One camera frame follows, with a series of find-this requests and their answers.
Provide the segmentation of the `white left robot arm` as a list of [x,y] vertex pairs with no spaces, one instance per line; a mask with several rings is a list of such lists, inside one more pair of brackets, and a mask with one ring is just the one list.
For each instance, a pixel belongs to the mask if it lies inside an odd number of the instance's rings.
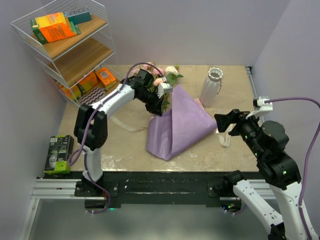
[[[84,170],[81,182],[92,196],[109,196],[108,190],[101,182],[101,148],[108,138],[108,120],[120,108],[135,99],[144,103],[149,113],[162,116],[165,96],[172,92],[173,87],[163,74],[159,78],[159,83],[156,83],[151,73],[139,69],[133,76],[127,74],[106,97],[91,105],[82,104],[79,107],[73,134],[80,146],[68,157],[67,164],[74,165],[83,155]],[[153,91],[150,90],[152,84],[155,84]]]

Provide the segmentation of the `peach two-bloom flower stem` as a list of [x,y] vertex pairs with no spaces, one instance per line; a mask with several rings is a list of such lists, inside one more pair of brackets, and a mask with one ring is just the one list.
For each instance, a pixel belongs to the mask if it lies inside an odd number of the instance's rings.
[[162,100],[161,110],[164,113],[170,104],[168,99],[173,91],[173,87],[170,83],[168,83],[166,77],[157,78],[153,82],[153,85],[157,87],[156,94]]

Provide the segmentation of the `pink two-bloom flower stem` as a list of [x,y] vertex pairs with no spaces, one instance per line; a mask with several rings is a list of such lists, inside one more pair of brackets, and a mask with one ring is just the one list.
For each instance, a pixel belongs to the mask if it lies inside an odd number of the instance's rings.
[[157,86],[155,85],[155,80],[157,76],[151,73],[149,70],[140,69],[136,75],[142,80],[142,85],[151,93],[155,93]]

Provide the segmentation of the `purple pink wrapping paper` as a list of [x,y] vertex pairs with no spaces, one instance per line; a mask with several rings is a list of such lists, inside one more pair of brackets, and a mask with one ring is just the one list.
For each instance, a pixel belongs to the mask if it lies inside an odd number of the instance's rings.
[[216,121],[181,85],[177,85],[171,95],[171,109],[149,121],[146,150],[169,161],[216,128]]

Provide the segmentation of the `beige ribbon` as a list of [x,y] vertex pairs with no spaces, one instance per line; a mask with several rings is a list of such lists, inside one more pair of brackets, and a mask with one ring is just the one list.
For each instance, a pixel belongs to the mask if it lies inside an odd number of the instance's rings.
[[[146,126],[142,126],[142,127],[133,127],[130,125],[125,124],[124,122],[120,121],[118,118],[116,118],[115,116],[112,116],[110,118],[116,125],[118,125],[119,127],[121,127],[122,129],[131,132],[131,133],[135,133],[135,132],[140,132],[143,131],[144,129],[147,129],[148,127]],[[219,138],[219,142],[220,145],[223,148],[228,148],[230,146],[230,141],[231,141],[231,136],[226,133],[225,136],[223,136],[222,134],[219,133],[218,130],[216,130],[216,133],[218,134],[218,138]]]

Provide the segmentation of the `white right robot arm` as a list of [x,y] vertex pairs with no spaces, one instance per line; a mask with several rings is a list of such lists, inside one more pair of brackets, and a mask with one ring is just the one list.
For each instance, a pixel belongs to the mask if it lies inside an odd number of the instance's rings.
[[215,114],[218,131],[240,136],[257,160],[257,168],[272,190],[280,211],[274,210],[252,187],[244,174],[235,170],[223,176],[216,191],[237,196],[263,224],[270,240],[318,240],[303,201],[302,178],[297,163],[286,152],[289,137],[283,125],[259,119],[248,111],[233,109],[228,114]]

